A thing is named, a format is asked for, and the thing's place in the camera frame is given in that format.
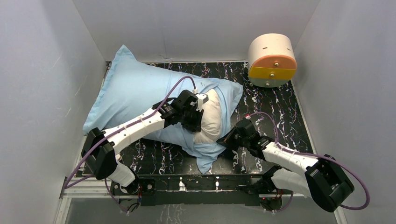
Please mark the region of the light blue pillowcase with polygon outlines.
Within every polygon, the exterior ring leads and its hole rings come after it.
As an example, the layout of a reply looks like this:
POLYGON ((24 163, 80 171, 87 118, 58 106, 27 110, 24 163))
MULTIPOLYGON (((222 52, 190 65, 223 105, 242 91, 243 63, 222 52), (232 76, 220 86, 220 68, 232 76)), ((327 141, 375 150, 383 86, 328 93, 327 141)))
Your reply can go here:
MULTIPOLYGON (((123 124, 143 114, 166 96, 175 98, 181 91, 192 90, 193 87, 199 93, 205 94, 211 89, 217 92, 221 106, 222 138, 232 128, 231 116, 243 94, 241 84, 147 65, 137 61, 126 46, 121 46, 88 113, 83 134, 87 135, 94 128, 103 130, 123 124)), ((153 132, 147 138, 181 146, 186 153, 196 158, 201 173, 206 173, 225 150, 216 142, 194 143, 194 133, 185 130, 180 124, 153 132)))

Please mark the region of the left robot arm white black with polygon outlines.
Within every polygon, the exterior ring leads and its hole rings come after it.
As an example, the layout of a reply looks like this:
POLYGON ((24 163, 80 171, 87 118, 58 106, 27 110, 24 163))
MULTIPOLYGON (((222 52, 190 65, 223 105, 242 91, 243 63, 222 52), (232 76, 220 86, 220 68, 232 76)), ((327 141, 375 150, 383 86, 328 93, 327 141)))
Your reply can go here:
POLYGON ((133 142, 168 126, 181 124, 190 132, 199 132, 203 105, 208 99, 206 94, 183 90, 176 98, 165 98, 121 125, 90 130, 81 153, 83 162, 96 179, 110 179, 127 194, 136 194, 141 188, 137 174, 118 161, 116 155, 133 142))

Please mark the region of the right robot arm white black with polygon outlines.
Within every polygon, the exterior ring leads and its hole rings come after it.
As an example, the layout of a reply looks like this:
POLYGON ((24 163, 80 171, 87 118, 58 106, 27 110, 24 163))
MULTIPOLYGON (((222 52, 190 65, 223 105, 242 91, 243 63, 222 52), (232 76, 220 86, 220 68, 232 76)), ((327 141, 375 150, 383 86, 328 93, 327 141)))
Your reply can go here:
POLYGON ((354 185, 332 158, 299 155, 297 151, 262 136, 248 119, 240 120, 217 143, 227 149, 246 148, 252 156, 273 163, 262 178, 245 191, 276 193, 285 189, 310 197, 320 208, 334 212, 354 191, 354 185))

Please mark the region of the white pillow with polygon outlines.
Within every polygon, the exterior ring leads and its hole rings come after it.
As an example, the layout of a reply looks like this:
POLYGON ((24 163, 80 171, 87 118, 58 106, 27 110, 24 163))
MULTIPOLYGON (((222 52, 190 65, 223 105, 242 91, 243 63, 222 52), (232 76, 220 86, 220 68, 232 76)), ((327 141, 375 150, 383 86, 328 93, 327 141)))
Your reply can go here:
POLYGON ((203 104, 201 131, 194 133, 193 141, 196 144, 214 143, 221 134, 221 106, 220 99, 214 89, 206 92, 208 101, 203 104))

